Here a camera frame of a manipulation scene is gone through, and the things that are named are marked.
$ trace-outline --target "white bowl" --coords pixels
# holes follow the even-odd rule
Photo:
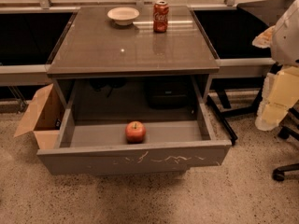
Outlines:
[[[118,25],[127,26],[139,16],[139,11],[132,7],[117,7],[110,10],[107,15]]]

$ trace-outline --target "floor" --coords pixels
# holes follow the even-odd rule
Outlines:
[[[234,107],[254,96],[230,95]],[[91,176],[50,175],[28,133],[13,134],[22,113],[0,102],[1,223],[299,223],[299,173],[283,182],[272,170],[298,162],[299,144],[258,131],[254,116],[230,118],[239,139],[222,166],[191,168],[184,174]],[[226,132],[209,107],[219,139]],[[283,121],[290,126],[294,120]]]

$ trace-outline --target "open drawer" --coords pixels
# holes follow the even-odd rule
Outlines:
[[[39,149],[38,157],[53,175],[127,175],[221,165],[231,142],[216,140],[195,77],[187,78],[194,99],[172,108],[149,105],[146,77],[126,78],[113,90],[77,79],[54,148]],[[147,129],[141,144],[126,141],[125,126],[132,120]]]

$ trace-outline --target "apple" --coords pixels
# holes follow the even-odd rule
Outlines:
[[[146,128],[139,121],[132,121],[125,127],[127,141],[132,144],[141,143],[146,135]]]

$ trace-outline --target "open cardboard box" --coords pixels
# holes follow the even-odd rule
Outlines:
[[[62,120],[63,115],[64,106],[53,84],[43,87],[36,91],[14,137],[33,132],[40,149],[52,149],[59,134],[57,119]]]

